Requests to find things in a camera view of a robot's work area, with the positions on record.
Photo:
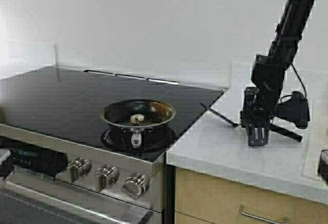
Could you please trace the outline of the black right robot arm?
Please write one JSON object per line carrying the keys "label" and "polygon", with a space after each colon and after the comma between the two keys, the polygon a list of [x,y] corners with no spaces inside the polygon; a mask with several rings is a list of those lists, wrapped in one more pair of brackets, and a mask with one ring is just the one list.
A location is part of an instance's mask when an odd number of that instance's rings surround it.
{"label": "black right robot arm", "polygon": [[256,55],[251,74],[254,86],[245,89],[240,112],[241,127],[250,147],[267,145],[270,131],[302,141],[300,135],[272,124],[272,120],[281,118],[298,129],[306,129],[311,120],[306,92],[294,91],[286,101],[281,92],[285,72],[293,65],[314,3],[315,0],[288,0],[268,54]]}

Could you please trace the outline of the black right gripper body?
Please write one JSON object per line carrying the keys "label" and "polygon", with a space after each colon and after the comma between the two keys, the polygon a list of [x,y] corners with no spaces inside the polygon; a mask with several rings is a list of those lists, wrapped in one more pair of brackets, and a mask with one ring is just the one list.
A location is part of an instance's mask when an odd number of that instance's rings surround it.
{"label": "black right gripper body", "polygon": [[261,147],[268,144],[270,117],[255,105],[256,87],[247,87],[244,91],[242,111],[240,112],[241,127],[245,129],[250,147]]}

